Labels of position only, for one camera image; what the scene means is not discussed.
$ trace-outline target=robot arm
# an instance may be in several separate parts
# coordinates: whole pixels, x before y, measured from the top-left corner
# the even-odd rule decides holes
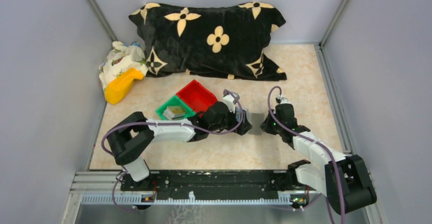
[[[139,182],[150,175],[150,170],[141,153],[150,143],[161,141],[194,142],[208,137],[209,131],[231,130],[240,119],[240,109],[236,107],[238,94],[224,92],[223,101],[216,102],[207,111],[192,117],[175,121],[147,119],[142,112],[135,112],[115,127],[133,124],[116,130],[106,138],[116,164],[124,167],[134,181]],[[249,113],[243,110],[243,119],[233,132],[244,135],[252,128]]]
[[[280,135],[282,141],[294,150],[307,156],[313,163],[301,160],[288,166],[287,173],[294,185],[308,185],[325,195],[332,208],[340,214],[338,186],[335,169],[328,153],[316,142],[321,142],[333,155],[342,183],[345,212],[351,212],[376,202],[376,193],[363,159],[358,155],[348,156],[340,153],[321,140],[309,128],[298,125],[294,116],[294,108],[288,99],[279,95],[276,98],[278,105],[273,110],[276,118],[292,131],[311,138],[313,142],[291,133],[282,128],[273,117],[268,114],[261,128],[273,135]]]

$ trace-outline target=yellow bottle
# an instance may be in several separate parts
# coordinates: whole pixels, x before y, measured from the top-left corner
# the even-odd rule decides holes
[[[110,104],[119,103],[132,88],[134,80],[143,78],[144,75],[140,71],[130,68],[106,86],[105,99]]]

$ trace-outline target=red box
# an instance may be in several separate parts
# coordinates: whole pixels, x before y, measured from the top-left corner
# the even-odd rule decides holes
[[[195,113],[206,111],[218,100],[216,96],[196,80],[192,80],[176,94]]]

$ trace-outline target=beige marble table surface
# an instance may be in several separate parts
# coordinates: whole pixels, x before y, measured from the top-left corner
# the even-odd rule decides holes
[[[286,73],[286,81],[228,80],[173,74],[136,81],[130,93],[117,105],[108,104],[100,127],[90,169],[120,169],[100,145],[103,135],[129,116],[142,111],[147,118],[159,119],[155,110],[193,79],[221,100],[223,89],[238,92],[243,107],[267,116],[267,95],[279,85],[294,106],[298,123],[330,147],[341,151],[341,143],[331,111],[318,59],[313,45],[270,45],[264,53]],[[286,169],[305,157],[283,143],[280,136],[235,133],[209,135],[198,142],[159,142],[150,144],[141,155],[151,169],[158,170],[262,170]]]

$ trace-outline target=black pillow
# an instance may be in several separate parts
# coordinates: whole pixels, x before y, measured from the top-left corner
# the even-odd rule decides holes
[[[187,72],[207,77],[286,80],[263,54],[270,33],[285,23],[272,5],[185,8],[147,3],[129,15],[145,41],[147,76]]]

